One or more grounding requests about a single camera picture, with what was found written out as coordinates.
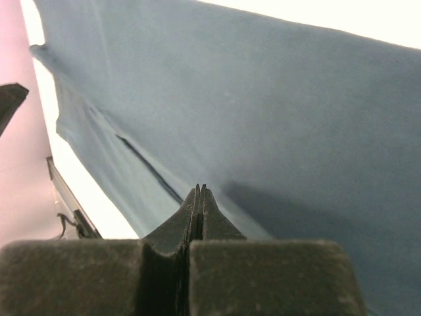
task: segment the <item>blue cloth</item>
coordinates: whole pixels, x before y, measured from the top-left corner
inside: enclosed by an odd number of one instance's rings
[[[419,315],[419,50],[189,0],[36,3],[58,132],[139,235],[175,211],[141,155],[248,236],[339,242],[376,313]]]

